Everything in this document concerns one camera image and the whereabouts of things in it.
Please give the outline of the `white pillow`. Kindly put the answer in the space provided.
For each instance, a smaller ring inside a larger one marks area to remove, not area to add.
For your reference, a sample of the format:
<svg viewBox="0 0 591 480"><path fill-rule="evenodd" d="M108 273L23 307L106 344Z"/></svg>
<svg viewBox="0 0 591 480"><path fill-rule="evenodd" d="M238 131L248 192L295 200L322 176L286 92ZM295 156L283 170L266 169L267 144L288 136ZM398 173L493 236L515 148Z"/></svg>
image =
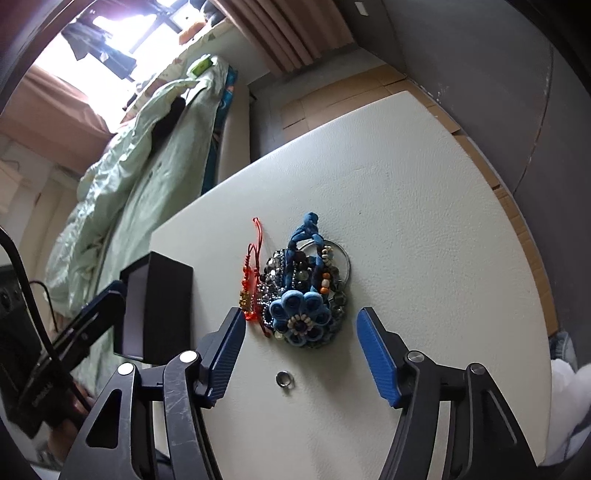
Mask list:
<svg viewBox="0 0 591 480"><path fill-rule="evenodd" d="M551 411L543 466L571 460L590 437L590 364L578 365L574 343L562 330L549 339Z"/></svg>

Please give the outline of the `white wall switch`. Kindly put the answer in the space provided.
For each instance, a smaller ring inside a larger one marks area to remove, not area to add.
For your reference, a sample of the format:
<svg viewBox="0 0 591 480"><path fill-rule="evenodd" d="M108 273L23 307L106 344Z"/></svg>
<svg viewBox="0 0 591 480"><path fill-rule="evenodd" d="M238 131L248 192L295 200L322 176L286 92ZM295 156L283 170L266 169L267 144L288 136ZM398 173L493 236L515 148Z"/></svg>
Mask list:
<svg viewBox="0 0 591 480"><path fill-rule="evenodd" d="M363 4L362 1L356 1L355 2L356 8L358 9L360 15L362 16L368 16L369 13L367 12L367 9L365 7L365 4Z"/></svg>

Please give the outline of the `pink curtain left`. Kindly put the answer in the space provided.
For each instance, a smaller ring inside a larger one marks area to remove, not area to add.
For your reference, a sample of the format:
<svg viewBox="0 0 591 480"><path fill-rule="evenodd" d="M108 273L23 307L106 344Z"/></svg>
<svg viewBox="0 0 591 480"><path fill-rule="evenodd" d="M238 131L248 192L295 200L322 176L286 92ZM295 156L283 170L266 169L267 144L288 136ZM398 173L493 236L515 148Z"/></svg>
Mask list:
<svg viewBox="0 0 591 480"><path fill-rule="evenodd" d="M1 133L78 174L100 158L112 138L83 92L37 66L11 95Z"/></svg>

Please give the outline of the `green small object on bed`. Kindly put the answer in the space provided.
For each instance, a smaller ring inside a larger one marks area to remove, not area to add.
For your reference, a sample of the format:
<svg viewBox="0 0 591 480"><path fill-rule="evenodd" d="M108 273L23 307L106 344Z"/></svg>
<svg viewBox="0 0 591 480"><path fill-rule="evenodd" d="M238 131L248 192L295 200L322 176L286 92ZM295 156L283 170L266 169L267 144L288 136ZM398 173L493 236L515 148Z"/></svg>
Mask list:
<svg viewBox="0 0 591 480"><path fill-rule="evenodd" d="M187 74L191 77L198 78L205 71L211 68L212 64L213 62L211 59L211 54L202 55L190 65L190 67L187 69Z"/></svg>

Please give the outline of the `hanging dark clothes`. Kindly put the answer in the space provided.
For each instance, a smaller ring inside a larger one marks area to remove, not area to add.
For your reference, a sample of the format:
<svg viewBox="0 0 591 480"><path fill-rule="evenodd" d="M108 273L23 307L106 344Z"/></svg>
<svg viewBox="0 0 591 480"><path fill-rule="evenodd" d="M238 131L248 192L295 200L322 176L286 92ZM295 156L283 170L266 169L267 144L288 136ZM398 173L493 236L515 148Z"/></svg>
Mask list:
<svg viewBox="0 0 591 480"><path fill-rule="evenodd" d="M119 79L131 79L137 62L110 45L109 34L101 28L76 20L61 30L77 61L91 55Z"/></svg>

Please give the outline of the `black jewelry box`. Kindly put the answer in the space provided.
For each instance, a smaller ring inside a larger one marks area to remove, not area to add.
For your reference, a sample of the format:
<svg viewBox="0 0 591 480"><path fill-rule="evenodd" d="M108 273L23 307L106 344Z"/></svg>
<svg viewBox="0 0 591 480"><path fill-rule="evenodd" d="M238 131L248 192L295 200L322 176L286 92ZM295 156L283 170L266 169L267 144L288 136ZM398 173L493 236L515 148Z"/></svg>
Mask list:
<svg viewBox="0 0 591 480"><path fill-rule="evenodd" d="M113 330L115 354L160 366L190 348L190 266L150 252L122 270L120 280L126 303Z"/></svg>

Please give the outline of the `flattened cardboard sheets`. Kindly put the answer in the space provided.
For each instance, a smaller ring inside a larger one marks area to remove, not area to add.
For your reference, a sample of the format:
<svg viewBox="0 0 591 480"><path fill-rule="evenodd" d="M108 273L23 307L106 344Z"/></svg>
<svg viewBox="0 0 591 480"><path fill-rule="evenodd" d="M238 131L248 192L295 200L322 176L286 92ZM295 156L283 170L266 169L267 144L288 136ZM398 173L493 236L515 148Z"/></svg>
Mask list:
<svg viewBox="0 0 591 480"><path fill-rule="evenodd" d="M479 169L504 209L530 266L549 336L559 331L550 282L534 239L509 189L502 185L475 143L443 108L396 68L384 64L312 91L280 109L281 128L287 142L329 121L390 95L408 92L454 137Z"/></svg>

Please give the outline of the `pink curtain right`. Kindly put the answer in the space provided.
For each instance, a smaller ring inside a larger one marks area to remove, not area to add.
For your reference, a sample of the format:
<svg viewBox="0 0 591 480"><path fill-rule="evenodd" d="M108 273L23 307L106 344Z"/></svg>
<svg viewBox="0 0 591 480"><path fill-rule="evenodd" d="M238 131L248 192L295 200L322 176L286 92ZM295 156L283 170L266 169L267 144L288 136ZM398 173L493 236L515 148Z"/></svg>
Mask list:
<svg viewBox="0 0 591 480"><path fill-rule="evenodd" d="M215 1L213 5L252 43L276 75L301 70L355 42L332 1L236 0Z"/></svg>

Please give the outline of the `pink curtain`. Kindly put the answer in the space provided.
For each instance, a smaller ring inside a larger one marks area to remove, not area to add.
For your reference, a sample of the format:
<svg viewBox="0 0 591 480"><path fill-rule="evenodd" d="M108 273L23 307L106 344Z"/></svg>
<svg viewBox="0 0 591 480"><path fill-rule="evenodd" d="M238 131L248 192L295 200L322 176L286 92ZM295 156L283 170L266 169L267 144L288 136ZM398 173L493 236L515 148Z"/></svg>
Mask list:
<svg viewBox="0 0 591 480"><path fill-rule="evenodd" d="M1 133L78 174L100 158L112 138L83 92L37 66L11 95Z"/></svg>
<svg viewBox="0 0 591 480"><path fill-rule="evenodd" d="M355 42L332 1L236 0L215 1L213 5L252 43L276 75L301 70Z"/></svg>

